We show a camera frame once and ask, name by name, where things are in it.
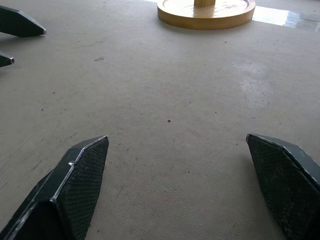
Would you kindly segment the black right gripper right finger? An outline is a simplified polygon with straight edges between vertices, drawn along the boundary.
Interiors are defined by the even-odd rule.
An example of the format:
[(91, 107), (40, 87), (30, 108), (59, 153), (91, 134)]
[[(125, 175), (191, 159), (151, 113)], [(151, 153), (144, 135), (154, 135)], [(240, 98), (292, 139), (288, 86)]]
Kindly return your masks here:
[(298, 145), (249, 133), (265, 203), (286, 240), (320, 240), (320, 165)]

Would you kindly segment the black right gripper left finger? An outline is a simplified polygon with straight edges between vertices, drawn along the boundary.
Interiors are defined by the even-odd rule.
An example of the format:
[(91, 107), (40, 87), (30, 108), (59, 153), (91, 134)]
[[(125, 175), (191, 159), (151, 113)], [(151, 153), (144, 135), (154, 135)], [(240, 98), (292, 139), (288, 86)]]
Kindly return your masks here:
[(0, 240), (85, 240), (99, 199), (109, 140), (69, 148), (31, 190), (0, 232)]

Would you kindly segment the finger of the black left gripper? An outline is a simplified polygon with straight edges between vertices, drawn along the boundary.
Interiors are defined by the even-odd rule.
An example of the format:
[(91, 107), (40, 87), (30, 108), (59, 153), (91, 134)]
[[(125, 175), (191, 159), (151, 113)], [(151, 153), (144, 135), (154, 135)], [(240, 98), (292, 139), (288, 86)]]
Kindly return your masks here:
[(0, 51), (0, 68), (12, 65), (15, 63), (15, 59)]
[(46, 34), (46, 29), (24, 12), (0, 5), (0, 33), (27, 38)]

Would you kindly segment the round wooden base with peg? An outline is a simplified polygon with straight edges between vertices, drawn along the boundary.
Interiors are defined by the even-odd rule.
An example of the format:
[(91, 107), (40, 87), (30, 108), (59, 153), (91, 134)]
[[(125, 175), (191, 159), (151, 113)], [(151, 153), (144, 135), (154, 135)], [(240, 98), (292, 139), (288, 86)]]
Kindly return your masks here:
[(158, 0), (158, 18), (190, 30), (224, 30), (252, 20), (255, 0)]

